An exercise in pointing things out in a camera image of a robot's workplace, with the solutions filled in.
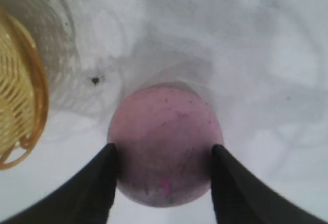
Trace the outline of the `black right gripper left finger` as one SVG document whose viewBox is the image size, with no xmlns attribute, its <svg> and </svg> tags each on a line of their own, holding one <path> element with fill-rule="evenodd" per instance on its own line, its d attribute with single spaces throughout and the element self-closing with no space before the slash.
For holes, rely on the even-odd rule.
<svg viewBox="0 0 328 224">
<path fill-rule="evenodd" d="M 102 150 L 56 191 L 5 223 L 107 223 L 116 191 L 117 150 Z"/>
</svg>

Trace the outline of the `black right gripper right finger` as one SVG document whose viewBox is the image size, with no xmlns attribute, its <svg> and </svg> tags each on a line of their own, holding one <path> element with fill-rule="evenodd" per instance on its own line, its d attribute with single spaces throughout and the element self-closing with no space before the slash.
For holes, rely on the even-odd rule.
<svg viewBox="0 0 328 224">
<path fill-rule="evenodd" d="M 223 145 L 211 149 L 211 195 L 219 224 L 322 224 L 273 191 Z"/>
</svg>

